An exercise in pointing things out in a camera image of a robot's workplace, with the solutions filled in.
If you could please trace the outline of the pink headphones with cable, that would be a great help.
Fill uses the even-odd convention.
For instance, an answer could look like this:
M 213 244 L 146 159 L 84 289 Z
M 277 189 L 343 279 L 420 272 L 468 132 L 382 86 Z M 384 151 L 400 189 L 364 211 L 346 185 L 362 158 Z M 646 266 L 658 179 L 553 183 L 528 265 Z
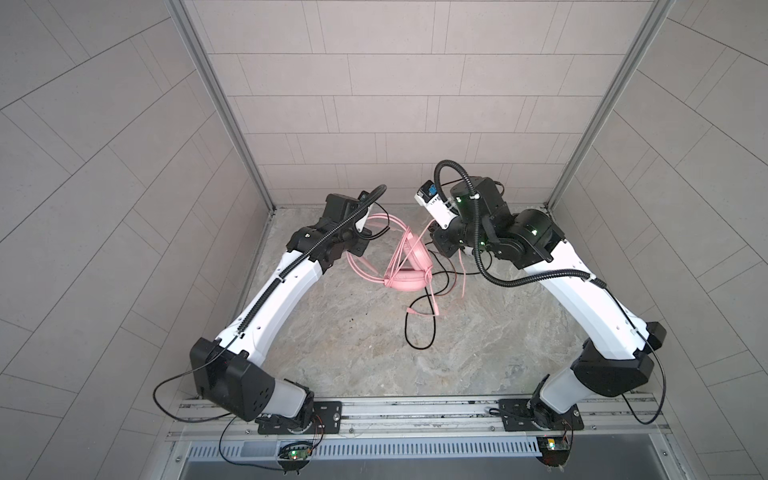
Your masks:
M 349 266 L 362 279 L 393 290 L 414 292 L 427 288 L 427 298 L 432 302 L 434 308 L 431 317 L 438 317 L 440 309 L 436 302 L 436 293 L 433 287 L 433 261 L 422 241 L 422 237 L 428 231 L 428 227 L 434 223 L 434 220 L 429 221 L 421 233 L 417 235 L 396 216 L 385 213 L 367 214 L 355 223 L 355 228 L 362 239 L 374 240 L 374 234 L 363 234 L 362 230 L 367 221 L 377 222 L 379 220 L 383 221 L 381 233 L 387 233 L 392 227 L 403 232 L 385 272 L 380 274 L 364 257 L 355 257 L 347 252 L 346 258 Z

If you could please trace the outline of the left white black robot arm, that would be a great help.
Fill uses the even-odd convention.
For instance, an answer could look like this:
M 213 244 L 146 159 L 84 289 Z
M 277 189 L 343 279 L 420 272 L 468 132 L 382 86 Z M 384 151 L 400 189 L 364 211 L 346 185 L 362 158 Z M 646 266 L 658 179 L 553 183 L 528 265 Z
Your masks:
M 272 342 L 298 305 L 343 253 L 365 252 L 370 207 L 386 192 L 379 185 L 356 197 L 330 194 L 320 219 L 293 233 L 275 271 L 240 315 L 213 340 L 199 339 L 190 360 L 197 394 L 246 421 L 279 417 L 294 431 L 313 421 L 314 394 L 262 369 Z

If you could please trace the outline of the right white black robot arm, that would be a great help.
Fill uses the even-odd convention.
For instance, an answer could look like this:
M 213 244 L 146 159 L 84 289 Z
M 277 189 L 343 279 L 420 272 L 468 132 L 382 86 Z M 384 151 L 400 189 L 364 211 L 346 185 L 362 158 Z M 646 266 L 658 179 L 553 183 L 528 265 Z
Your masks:
M 495 180 L 448 159 L 437 163 L 416 198 L 436 222 L 430 236 L 441 255 L 469 252 L 478 274 L 497 287 L 542 284 L 587 334 L 577 358 L 546 376 L 522 412 L 501 407 L 501 415 L 541 430 L 574 431 L 580 401 L 624 397 L 663 370 L 657 352 L 665 328 L 627 309 L 546 213 L 511 212 Z

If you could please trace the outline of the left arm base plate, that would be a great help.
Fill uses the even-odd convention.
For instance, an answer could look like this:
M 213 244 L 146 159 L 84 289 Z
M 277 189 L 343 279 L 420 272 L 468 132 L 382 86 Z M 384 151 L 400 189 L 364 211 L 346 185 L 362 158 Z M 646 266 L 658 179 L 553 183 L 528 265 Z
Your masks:
M 260 435 L 337 434 L 343 404 L 340 401 L 313 401 L 295 417 L 268 415 L 257 417 Z

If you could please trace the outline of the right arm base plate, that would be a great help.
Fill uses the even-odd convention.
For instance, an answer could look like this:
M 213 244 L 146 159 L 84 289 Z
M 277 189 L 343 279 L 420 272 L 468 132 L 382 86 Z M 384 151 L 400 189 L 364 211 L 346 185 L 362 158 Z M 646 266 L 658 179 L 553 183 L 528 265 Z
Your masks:
M 542 402 L 530 399 L 500 399 L 494 409 L 507 432 L 513 431 L 581 431 L 584 422 L 577 405 L 561 414 Z

